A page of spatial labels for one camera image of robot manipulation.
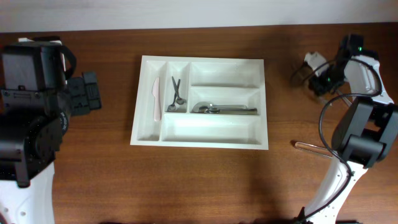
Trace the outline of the pink plastic knife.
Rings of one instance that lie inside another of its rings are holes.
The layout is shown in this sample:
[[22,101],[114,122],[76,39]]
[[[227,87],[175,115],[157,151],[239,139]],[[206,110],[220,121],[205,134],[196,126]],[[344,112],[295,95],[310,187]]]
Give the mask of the pink plastic knife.
[[161,120],[159,84],[160,78],[157,77],[152,86],[152,96],[154,97],[154,121],[156,122]]

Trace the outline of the small dark teaspoon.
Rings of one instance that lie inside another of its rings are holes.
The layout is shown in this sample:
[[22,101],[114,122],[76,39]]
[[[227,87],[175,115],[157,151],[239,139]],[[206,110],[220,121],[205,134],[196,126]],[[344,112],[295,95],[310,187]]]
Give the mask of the small dark teaspoon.
[[174,90],[176,94],[176,100],[175,102],[179,105],[184,105],[185,104],[185,99],[181,98],[179,95],[179,86],[177,85],[177,82],[175,81],[174,77],[172,77],[172,82],[174,85]]
[[174,77],[172,77],[172,83],[173,83],[175,93],[174,93],[173,102],[170,105],[168,105],[168,107],[167,107],[167,112],[174,112],[177,110],[175,103],[176,103],[176,99],[178,97],[178,85],[177,85]]

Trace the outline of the steel spoon tray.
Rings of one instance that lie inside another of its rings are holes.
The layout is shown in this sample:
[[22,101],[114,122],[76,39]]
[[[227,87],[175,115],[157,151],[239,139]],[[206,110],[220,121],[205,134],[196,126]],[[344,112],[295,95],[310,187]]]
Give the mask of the steel spoon tray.
[[217,107],[217,108],[221,108],[221,107],[225,107],[225,108],[247,108],[246,105],[215,105],[213,103],[210,102],[206,102],[206,101],[201,101],[198,102],[193,108],[192,108],[192,112],[193,113],[198,113],[198,109],[202,106],[205,107]]

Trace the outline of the steel fork tines down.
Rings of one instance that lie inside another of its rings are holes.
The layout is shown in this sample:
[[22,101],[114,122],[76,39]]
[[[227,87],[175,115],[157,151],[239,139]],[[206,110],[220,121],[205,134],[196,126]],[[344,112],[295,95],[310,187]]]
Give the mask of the steel fork tines down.
[[321,103],[323,106],[327,105],[330,99],[327,99],[323,96],[317,98],[318,102]]

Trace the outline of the steel fork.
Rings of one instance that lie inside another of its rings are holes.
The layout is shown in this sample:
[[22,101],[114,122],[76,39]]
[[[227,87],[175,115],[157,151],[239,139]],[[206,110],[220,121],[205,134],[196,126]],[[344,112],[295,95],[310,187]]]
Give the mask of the steel fork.
[[339,90],[336,90],[336,93],[338,96],[341,97],[341,99],[344,101],[344,103],[347,105],[347,107],[350,107],[352,102],[345,96],[343,96],[343,93]]

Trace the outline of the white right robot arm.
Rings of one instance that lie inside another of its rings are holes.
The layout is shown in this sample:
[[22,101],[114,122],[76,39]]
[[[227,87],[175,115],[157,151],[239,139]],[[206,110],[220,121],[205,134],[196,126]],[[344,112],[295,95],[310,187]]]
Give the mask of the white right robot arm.
[[[377,162],[385,159],[397,139],[397,105],[387,94],[379,73],[377,52],[364,48],[364,37],[348,34],[336,56],[327,60],[318,52],[305,55],[302,64],[311,72],[301,79],[316,96],[334,94],[347,83],[350,93],[327,101],[318,120],[318,133],[331,164],[317,194],[302,207],[295,223],[337,223],[337,216],[352,188]],[[352,98],[331,142],[323,133],[327,109],[340,99]]]

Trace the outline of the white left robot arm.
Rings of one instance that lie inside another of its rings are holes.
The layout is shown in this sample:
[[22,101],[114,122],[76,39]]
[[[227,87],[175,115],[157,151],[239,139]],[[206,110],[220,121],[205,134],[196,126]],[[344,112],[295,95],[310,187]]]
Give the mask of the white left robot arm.
[[56,153],[73,116],[102,107],[95,72],[57,36],[20,38],[1,53],[1,222],[53,223]]

